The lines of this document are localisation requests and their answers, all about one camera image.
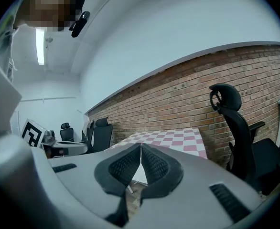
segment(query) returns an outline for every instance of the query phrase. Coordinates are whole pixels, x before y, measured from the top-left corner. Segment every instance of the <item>office chair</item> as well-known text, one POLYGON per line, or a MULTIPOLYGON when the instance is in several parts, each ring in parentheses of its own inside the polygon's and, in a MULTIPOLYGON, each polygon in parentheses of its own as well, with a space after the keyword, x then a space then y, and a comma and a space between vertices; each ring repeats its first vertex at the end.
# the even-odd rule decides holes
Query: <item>office chair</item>
POLYGON ((261 121, 248 126, 238 112, 242 102, 233 86, 218 83, 209 89, 212 90, 212 108, 224 116, 235 139, 234 146, 229 142, 232 155, 226 169, 268 195, 280 183, 280 149, 269 138, 253 143, 257 129, 265 123, 261 121), (214 96, 218 100, 216 105, 213 103, 214 96))
POLYGON ((60 137, 62 141, 74 142, 74 130, 70 127, 69 123, 63 123, 60 130, 60 137))
POLYGON ((101 152, 110 146, 110 140, 112 135, 112 124, 108 124, 108 117, 98 119, 95 124, 88 129, 87 132, 87 147, 88 150, 84 154, 91 154, 96 152, 101 152), (94 134, 93 146, 91 145, 92 135, 94 134))

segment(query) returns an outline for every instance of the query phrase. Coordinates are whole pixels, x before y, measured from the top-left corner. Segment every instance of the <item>brick wall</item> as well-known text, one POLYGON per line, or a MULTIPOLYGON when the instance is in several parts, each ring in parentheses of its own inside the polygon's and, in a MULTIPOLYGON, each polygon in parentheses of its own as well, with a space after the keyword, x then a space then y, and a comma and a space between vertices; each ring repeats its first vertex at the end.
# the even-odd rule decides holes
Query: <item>brick wall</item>
POLYGON ((233 136, 209 102, 209 86, 228 83, 242 97, 240 113, 249 124, 264 121, 256 140, 276 140, 280 99, 280 46, 251 46, 198 57, 149 77, 88 113, 109 116, 112 143, 137 131, 199 127, 208 158, 224 165, 233 136))

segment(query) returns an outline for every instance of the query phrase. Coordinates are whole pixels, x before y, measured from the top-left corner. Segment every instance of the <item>fluorescent light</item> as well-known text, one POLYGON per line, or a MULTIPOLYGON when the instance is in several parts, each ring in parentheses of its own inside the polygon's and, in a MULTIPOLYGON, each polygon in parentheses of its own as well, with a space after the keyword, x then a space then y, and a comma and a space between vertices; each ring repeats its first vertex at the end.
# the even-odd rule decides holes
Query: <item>fluorescent light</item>
POLYGON ((44 65, 44 30, 36 29, 36 50, 39 65, 44 65))

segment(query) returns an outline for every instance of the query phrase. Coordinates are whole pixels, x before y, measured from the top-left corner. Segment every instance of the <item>pink and white checkered tablecloth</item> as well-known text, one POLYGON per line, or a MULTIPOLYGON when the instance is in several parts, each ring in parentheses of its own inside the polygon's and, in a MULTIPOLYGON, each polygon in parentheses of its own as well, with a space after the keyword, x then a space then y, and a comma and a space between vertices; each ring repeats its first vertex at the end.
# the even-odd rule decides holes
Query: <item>pink and white checkered tablecloth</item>
POLYGON ((203 139, 198 128, 137 132, 111 148, 117 148, 127 143, 154 144, 207 158, 203 139))

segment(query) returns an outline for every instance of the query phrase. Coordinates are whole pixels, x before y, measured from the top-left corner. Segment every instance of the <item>wooden floor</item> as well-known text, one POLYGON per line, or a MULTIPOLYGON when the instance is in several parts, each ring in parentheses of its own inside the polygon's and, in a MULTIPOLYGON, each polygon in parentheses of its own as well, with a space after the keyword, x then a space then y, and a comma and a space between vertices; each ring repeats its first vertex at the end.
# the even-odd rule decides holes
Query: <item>wooden floor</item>
POLYGON ((129 219, 137 212, 137 210, 140 207, 140 195, 141 191, 146 188, 146 186, 131 182, 130 184, 131 189, 133 190, 133 193, 130 193, 128 189, 126 189, 125 195, 126 195, 126 203, 127 203, 127 210, 129 219))

